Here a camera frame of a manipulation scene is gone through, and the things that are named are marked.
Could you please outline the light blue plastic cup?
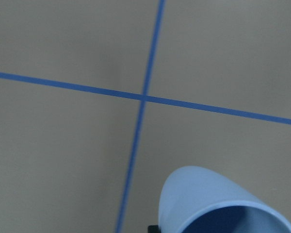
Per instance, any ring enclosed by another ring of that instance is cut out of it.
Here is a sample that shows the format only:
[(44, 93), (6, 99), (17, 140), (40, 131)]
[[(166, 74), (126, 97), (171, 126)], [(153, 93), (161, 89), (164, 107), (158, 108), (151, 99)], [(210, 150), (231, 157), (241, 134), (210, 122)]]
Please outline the light blue plastic cup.
[(206, 168), (185, 166), (165, 181), (159, 202), (161, 233), (291, 233), (278, 211)]

